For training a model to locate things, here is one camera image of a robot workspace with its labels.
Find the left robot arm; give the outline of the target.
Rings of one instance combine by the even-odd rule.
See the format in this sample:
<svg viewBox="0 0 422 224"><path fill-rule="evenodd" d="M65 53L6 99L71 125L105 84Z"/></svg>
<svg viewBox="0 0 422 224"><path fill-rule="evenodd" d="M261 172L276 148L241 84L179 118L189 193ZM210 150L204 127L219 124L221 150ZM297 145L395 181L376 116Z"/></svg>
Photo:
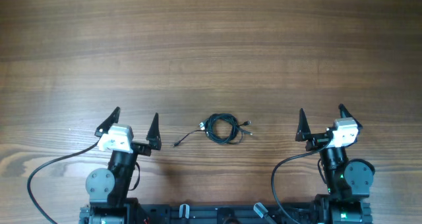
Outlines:
<svg viewBox="0 0 422 224"><path fill-rule="evenodd" d="M101 151L111 150L106 168L93 170L86 178L85 188L89 204L80 209L79 223L83 224L132 224L150 223L150 216L143 210L137 198L127 196L139 184L130 187L134 170L139 170L137 157L151 156L153 150L161 150L159 114L152 119L146 142L133 140L129 125L119 123L121 109L116 107L95 131Z"/></svg>

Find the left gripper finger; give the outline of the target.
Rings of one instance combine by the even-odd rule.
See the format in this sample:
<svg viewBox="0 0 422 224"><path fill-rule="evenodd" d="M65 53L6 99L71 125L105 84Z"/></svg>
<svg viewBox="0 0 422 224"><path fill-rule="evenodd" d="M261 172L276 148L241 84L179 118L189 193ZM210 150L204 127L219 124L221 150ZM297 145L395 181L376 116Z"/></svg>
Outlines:
<svg viewBox="0 0 422 224"><path fill-rule="evenodd" d="M107 134L111 126L118 123L120 111L121 108L116 107L111 115L96 128L94 135L100 138L103 134Z"/></svg>
<svg viewBox="0 0 422 224"><path fill-rule="evenodd" d="M150 125L148 134L146 136L146 140L148 141L148 144L152 150L161 150L162 140L161 140L160 130L159 130L159 114L158 113L155 113L154 115L152 124Z"/></svg>

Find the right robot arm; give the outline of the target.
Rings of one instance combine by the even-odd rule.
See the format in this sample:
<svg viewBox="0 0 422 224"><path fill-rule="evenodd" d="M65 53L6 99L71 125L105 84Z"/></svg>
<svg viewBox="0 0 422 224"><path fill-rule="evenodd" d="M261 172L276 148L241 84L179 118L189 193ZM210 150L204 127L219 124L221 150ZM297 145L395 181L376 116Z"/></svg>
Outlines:
<svg viewBox="0 0 422 224"><path fill-rule="evenodd" d="M303 109L295 140L306 142L308 152L320 155L318 168L327 186L328 194L318 194L311 202L311 223L372 223L370 196L375 167L364 159L349 159L346 148L357 142L363 126L342 104L340 118L325 132L312 133Z"/></svg>

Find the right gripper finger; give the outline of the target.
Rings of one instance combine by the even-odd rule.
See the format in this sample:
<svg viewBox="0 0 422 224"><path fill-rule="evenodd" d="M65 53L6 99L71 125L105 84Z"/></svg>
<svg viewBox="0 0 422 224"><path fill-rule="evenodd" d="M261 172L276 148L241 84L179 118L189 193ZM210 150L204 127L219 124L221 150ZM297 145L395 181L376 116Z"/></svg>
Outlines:
<svg viewBox="0 0 422 224"><path fill-rule="evenodd" d="M363 125L347 110L344 104L339 104L338 109L340 111L341 118L352 118L356 122L359 130L363 128Z"/></svg>
<svg viewBox="0 0 422 224"><path fill-rule="evenodd" d="M311 130L309 128L309 124L306 118L306 114L303 110L303 108L300 108L299 110L299 123L297 127L297 132L295 135L295 141L296 142L303 142L306 140L311 139Z"/></svg>

